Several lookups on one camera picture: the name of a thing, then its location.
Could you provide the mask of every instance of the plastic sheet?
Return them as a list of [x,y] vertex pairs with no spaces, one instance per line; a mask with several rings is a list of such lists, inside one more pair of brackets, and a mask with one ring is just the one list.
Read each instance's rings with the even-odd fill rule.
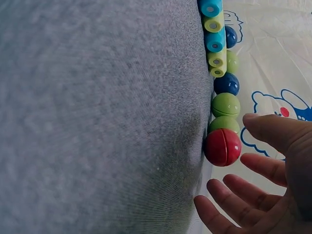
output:
[[[233,50],[240,60],[236,76],[242,153],[283,160],[283,155],[245,131],[242,117],[245,113],[277,114],[312,121],[312,1],[224,0],[224,10],[225,24],[238,34]],[[285,191],[239,160],[229,167],[214,167],[212,178],[222,180],[226,174],[241,176],[269,193]],[[202,233],[210,232],[204,227]]]

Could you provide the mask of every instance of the hand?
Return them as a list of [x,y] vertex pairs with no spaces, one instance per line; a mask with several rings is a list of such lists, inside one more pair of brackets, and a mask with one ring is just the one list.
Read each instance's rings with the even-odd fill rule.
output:
[[256,154],[241,162],[273,183],[287,188],[284,196],[270,195],[235,175],[207,183],[216,203],[241,227],[235,226],[212,202],[197,196],[199,217],[213,234],[312,233],[312,122],[277,115],[245,115],[243,122],[253,137],[286,157],[286,163]]

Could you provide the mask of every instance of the yellow-green bead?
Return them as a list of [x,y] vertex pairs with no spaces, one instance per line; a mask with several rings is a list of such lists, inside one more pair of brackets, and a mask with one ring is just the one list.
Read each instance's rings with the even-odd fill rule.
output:
[[224,27],[224,13],[223,10],[220,12],[219,15],[209,18],[203,18],[203,25],[204,28],[211,33],[220,32],[220,30]]
[[240,133],[240,127],[238,122],[234,118],[229,116],[219,116],[215,118],[209,125],[209,132],[220,128],[232,130],[236,134]]
[[226,48],[224,47],[220,52],[213,53],[209,52],[207,54],[208,57],[208,63],[212,67],[221,67],[224,66],[224,70],[226,71]]

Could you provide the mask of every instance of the dark blue ball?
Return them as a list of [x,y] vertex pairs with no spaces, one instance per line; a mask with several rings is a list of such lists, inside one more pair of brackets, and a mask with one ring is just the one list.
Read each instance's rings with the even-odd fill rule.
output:
[[225,35],[226,35],[226,47],[232,48],[237,43],[237,34],[235,30],[230,26],[225,26]]
[[214,79],[214,91],[216,94],[230,93],[236,96],[239,91],[238,79],[227,72],[223,77]]

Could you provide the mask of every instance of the gray cushion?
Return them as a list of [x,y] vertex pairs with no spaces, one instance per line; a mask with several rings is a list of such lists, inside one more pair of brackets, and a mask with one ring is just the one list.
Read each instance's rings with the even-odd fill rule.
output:
[[211,93],[196,0],[2,0],[1,233],[185,233]]

